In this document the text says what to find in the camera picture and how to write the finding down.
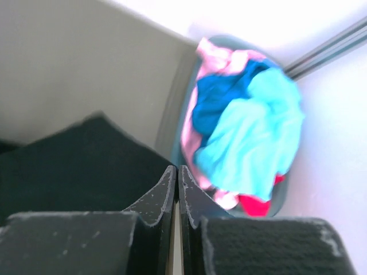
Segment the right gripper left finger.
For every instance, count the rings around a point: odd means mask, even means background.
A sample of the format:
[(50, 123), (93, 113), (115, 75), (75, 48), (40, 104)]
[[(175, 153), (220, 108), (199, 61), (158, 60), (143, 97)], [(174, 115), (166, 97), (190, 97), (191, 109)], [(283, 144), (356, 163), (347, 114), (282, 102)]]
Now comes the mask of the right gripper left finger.
[(177, 169), (122, 211), (28, 212), (1, 228), (2, 274), (165, 274)]

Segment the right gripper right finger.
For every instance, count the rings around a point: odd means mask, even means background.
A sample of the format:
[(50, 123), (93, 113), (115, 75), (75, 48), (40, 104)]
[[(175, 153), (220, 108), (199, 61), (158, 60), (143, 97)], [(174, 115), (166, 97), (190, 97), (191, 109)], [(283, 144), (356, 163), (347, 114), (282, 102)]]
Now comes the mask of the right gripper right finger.
[(178, 171), (185, 274), (354, 274), (339, 234), (319, 218), (230, 215)]

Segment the black t shirt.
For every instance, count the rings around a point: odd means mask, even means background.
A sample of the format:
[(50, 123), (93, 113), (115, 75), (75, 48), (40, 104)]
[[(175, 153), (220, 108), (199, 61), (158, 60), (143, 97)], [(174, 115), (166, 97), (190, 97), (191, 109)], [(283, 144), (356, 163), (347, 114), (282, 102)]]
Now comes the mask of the black t shirt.
[(29, 211), (122, 211), (170, 166), (103, 115), (26, 146), (2, 146), (1, 222)]

